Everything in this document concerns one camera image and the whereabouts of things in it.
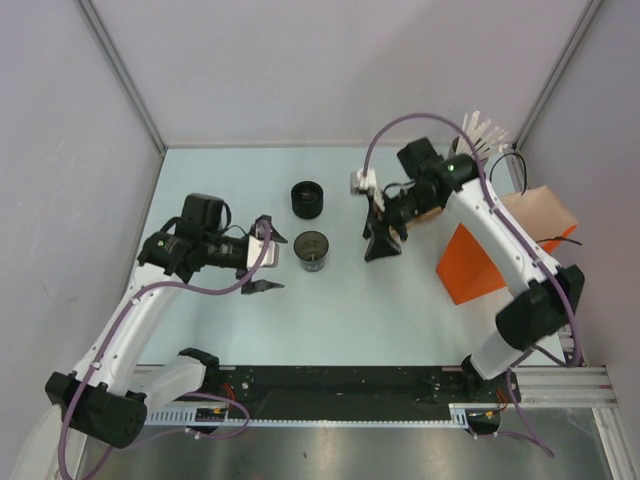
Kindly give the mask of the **dark takeout coffee cup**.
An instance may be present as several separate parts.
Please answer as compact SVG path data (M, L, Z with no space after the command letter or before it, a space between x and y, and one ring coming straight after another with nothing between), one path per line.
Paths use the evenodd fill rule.
M293 251L302 268L315 273L320 271L329 253L329 240L319 231L304 231L294 240Z

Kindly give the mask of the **orange paper bag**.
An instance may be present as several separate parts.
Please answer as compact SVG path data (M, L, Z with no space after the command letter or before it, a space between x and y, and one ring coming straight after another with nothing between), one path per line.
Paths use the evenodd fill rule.
M444 211L458 222L436 267L457 305L503 287L513 297L538 282L556 297L556 279L572 305L584 274L552 256L561 238L578 226L574 214L547 186L523 194L496 193L473 158L459 155L443 166Z

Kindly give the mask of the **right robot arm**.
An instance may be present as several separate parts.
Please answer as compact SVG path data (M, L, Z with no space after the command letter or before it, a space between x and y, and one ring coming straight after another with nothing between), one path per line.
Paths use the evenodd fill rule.
M483 169L467 153L443 157L427 138L408 143L397 158L408 185L387 195L371 168L350 177L350 191L368 200L363 237L367 262L401 254L408 225L437 207L454 215L500 272L512 296L496 314L495 330L462 363L461 388L484 401L506 380L508 368L574 318L585 276L563 267L545 252L505 210Z

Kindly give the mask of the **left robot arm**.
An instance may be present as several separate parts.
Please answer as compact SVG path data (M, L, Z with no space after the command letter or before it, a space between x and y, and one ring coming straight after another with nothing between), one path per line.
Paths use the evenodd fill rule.
M130 284L105 329L69 374L54 372L45 385L62 410L63 428L124 449L147 416L181 397L207 400L222 380L219 359L190 347L133 382L138 361L168 307L183 291L223 296L275 288L257 280L259 268L278 263L285 238L268 215L232 237L231 211L221 198L192 193L180 215L147 238Z

